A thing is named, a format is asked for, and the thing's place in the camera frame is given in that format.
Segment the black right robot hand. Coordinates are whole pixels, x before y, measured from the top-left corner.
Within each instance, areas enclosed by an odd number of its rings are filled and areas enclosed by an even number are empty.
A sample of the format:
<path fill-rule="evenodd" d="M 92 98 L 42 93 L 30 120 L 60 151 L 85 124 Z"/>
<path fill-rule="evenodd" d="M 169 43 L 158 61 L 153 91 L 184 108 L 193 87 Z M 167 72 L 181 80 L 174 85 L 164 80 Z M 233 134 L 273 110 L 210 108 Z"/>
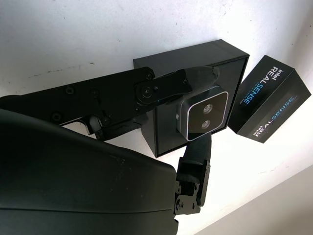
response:
<path fill-rule="evenodd" d="M 3 235 L 175 235 L 204 205 L 212 135 L 179 166 L 112 145 L 157 106 L 201 98 L 218 67 L 148 67 L 0 99 Z"/>

